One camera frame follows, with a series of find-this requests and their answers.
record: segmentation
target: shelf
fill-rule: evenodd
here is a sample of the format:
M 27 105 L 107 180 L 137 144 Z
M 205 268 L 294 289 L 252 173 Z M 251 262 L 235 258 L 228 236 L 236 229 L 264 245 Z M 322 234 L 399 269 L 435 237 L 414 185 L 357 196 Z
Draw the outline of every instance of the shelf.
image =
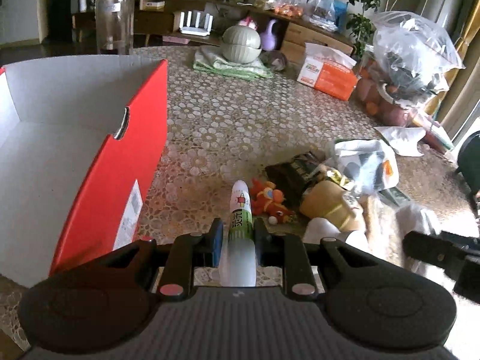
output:
M 165 0 L 166 2 L 166 7 L 173 8 L 175 6 L 175 3 L 177 3 L 181 8 L 179 10 L 204 10 L 205 9 L 205 4 L 206 3 L 211 3 L 219 6 L 224 6 L 224 7 L 234 7 L 238 9 L 245 9 L 248 12 L 259 14 L 259 15 L 266 15 L 273 17 L 278 20 L 283 20 L 288 23 L 292 22 L 295 24 L 298 24 L 299 26 L 309 28 L 310 30 L 319 32 L 325 36 L 329 36 L 339 42 L 342 42 L 350 47 L 353 47 L 353 43 L 347 38 L 346 36 L 338 33 L 338 32 L 330 32 L 323 30 L 322 28 L 315 26 L 308 21 L 303 20 L 301 17 L 288 17 L 284 15 L 279 15 L 272 10 L 264 10 L 260 9 L 257 7 L 254 7 L 253 5 L 243 5 L 243 4 L 238 4 L 238 1 L 221 1 L 221 0 Z
M 207 36 L 198 36 L 198 35 L 183 34 L 180 31 L 176 31 L 169 36 L 176 36 L 177 38 L 190 39 L 198 43 L 209 44 L 212 46 L 219 46 L 221 42 L 220 36 L 214 34 L 213 32 L 211 32 L 210 35 L 207 35 Z

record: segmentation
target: patterned tablecloth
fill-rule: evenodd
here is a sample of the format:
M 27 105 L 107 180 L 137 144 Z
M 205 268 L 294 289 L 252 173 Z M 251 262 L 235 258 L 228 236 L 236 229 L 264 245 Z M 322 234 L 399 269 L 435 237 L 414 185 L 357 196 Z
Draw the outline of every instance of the patterned tablecloth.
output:
M 324 147 L 335 138 L 378 137 L 376 123 L 356 105 L 299 84 L 291 73 L 255 82 L 198 73 L 191 69 L 194 52 L 180 46 L 135 50 L 169 60 L 168 140 L 143 207 L 141 236 L 170 243 L 180 234 L 206 232 L 216 216 L 227 220 L 236 180 L 249 182 L 262 176 L 266 165 Z M 426 145 L 421 151 L 423 157 L 397 158 L 398 187 L 433 209 L 445 230 L 477 236 L 461 178 Z M 299 225 L 271 230 L 303 232 Z M 216 284 L 219 277 L 216 270 L 202 269 L 196 270 L 195 279 Z M 258 272 L 261 285 L 279 280 L 279 269 Z M 0 328 L 26 348 L 16 317 L 22 291 L 0 278 Z

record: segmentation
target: spray bottle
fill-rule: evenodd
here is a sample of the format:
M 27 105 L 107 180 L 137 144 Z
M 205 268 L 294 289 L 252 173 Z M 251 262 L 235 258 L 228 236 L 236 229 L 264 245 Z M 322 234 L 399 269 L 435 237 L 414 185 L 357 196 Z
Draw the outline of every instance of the spray bottle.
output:
M 250 196 L 242 180 L 233 185 L 230 212 L 228 239 L 220 256 L 220 282 L 224 287 L 255 287 L 257 263 Z

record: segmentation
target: white cabinet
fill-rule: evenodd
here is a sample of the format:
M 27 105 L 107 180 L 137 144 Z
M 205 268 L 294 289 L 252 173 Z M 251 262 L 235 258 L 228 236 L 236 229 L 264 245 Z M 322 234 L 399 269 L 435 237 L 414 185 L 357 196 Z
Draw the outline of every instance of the white cabinet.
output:
M 46 0 L 2 0 L 0 46 L 16 42 L 41 43 L 46 34 Z

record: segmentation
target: green label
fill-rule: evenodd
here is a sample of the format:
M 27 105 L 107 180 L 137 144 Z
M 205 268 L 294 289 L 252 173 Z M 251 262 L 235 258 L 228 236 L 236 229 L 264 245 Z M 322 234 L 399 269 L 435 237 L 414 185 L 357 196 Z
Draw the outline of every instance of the green label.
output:
M 247 210 L 234 210 L 231 215 L 229 240 L 251 239 L 254 229 L 251 222 L 251 213 Z

